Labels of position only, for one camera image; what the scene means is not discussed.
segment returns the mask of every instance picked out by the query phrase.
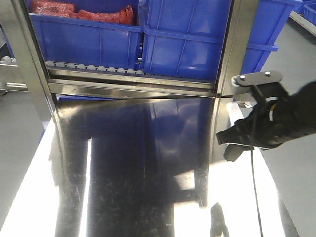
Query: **gray floor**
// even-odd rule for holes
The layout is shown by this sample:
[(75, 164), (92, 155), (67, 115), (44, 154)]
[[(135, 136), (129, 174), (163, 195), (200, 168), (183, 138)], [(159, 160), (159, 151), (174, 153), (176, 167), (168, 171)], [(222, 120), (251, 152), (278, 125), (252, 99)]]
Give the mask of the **gray floor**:
[[(289, 20), (280, 34), (277, 44), (280, 50), (272, 53), (264, 70), (283, 73), (285, 88), (293, 93), (309, 81), (316, 80), (316, 38)], [(42, 133), (41, 123), (27, 93), (10, 92), (0, 97), (0, 226), (36, 150)], [(314, 158), (316, 136), (289, 142), (280, 148), (264, 152), (272, 173), (280, 181), (291, 169), (301, 167), (298, 157)], [(291, 167), (283, 165), (291, 159)], [(303, 164), (308, 170), (316, 170), (310, 160)]]
[(43, 128), (28, 93), (0, 96), (0, 227), (39, 143)]
[[(316, 80), (316, 37), (289, 20), (264, 70), (277, 70), (290, 94)], [(262, 152), (301, 237), (316, 233), (316, 134)]]

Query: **blue plastic crate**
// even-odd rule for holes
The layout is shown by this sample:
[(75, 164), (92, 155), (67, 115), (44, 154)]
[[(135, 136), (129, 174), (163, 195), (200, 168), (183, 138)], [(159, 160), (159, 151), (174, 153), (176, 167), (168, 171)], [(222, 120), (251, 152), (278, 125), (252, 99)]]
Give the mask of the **blue plastic crate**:
[[(223, 39), (153, 30), (144, 25), (146, 73), (215, 82)], [(259, 72), (276, 46), (249, 44), (242, 73)]]
[[(308, 1), (310, 1), (310, 0), (302, 0), (302, 3), (308, 2)], [(298, 14), (304, 13), (304, 5), (303, 4), (296, 5), (293, 11), (295, 11)]]
[[(148, 0), (152, 29), (224, 37), (230, 0)], [(260, 0), (251, 43), (273, 45), (301, 0)]]
[[(117, 12), (138, 0), (58, 0), (77, 5), (77, 11)], [(30, 13), (45, 60), (137, 69), (141, 26), (120, 25)]]
[(316, 4), (304, 6), (304, 18), (316, 26)]
[(224, 37), (231, 0), (148, 0), (152, 29)]

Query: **wire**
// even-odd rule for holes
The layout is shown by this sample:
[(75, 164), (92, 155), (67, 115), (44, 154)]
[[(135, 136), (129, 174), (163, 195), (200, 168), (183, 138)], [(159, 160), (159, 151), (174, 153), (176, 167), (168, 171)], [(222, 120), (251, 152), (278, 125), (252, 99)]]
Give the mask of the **wire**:
[(254, 172), (254, 167), (253, 167), (253, 150), (251, 150), (251, 170), (252, 170), (253, 189), (254, 189), (254, 191), (255, 191), (255, 197), (256, 197), (256, 205), (257, 205), (257, 213), (258, 213), (258, 222), (259, 222), (260, 236), (263, 237), (262, 224), (261, 224), (261, 216), (260, 216), (259, 202), (258, 202), (258, 195), (257, 195), (257, 188), (256, 188), (256, 180), (255, 180), (255, 172)]
[[(252, 123), (251, 141), (252, 141), (253, 138), (254, 138), (257, 117), (258, 117), (258, 109), (257, 109), (256, 112), (255, 112), (254, 120), (253, 120), (253, 123)], [(253, 150), (254, 150), (254, 146), (252, 145), (251, 147), (252, 147), (252, 150), (251, 150), (252, 182), (253, 182), (253, 189), (254, 189), (255, 198), (256, 198), (256, 206), (257, 206), (257, 213), (258, 213), (258, 222), (259, 222), (260, 236), (263, 237), (262, 224), (261, 224), (261, 216), (260, 216), (259, 202), (258, 202), (258, 195), (257, 195), (257, 187), (256, 187), (256, 179), (255, 179), (255, 170), (254, 170), (254, 165), (253, 165)]]

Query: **metal shelf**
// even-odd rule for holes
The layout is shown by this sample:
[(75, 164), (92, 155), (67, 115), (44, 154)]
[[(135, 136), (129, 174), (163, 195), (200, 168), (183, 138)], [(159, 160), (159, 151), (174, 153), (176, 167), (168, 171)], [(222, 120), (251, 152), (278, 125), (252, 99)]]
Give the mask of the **metal shelf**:
[(296, 21), (299, 25), (308, 30), (312, 35), (316, 36), (316, 26), (314, 26), (311, 22), (306, 20), (303, 16), (296, 13), (295, 11), (291, 12), (291, 19)]

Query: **metal frame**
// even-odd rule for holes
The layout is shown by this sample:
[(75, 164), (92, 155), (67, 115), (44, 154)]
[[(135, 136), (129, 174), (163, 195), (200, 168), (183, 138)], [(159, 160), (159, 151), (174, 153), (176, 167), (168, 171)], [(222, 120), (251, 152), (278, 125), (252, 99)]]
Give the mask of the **metal frame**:
[(306, 20), (303, 16), (296, 13), (295, 11), (291, 12), (290, 17), (297, 22), (299, 25), (304, 27), (306, 30), (308, 30), (312, 35), (316, 36), (316, 26), (313, 25), (311, 22)]
[(48, 88), (48, 72), (24, 0), (1, 1), (0, 22), (44, 127), (55, 110), (56, 98)]
[(0, 89), (28, 90), (43, 126), (54, 111), (55, 94), (112, 98), (232, 97), (229, 81), (241, 71), (258, 0), (232, 0), (218, 83), (156, 76), (95, 73), (46, 67), (24, 0), (0, 2), (0, 21), (18, 65), (0, 64)]

